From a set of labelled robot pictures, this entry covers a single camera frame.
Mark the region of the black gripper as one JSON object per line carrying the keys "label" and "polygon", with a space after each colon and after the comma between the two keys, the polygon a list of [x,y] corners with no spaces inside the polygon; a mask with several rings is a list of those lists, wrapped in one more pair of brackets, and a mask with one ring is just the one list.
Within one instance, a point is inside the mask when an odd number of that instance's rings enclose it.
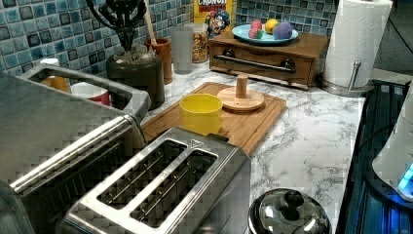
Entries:
{"label": "black gripper", "polygon": [[146,13],[145,0],[86,0],[93,16],[104,26],[117,32],[124,50],[130,50],[133,42],[133,30]]}

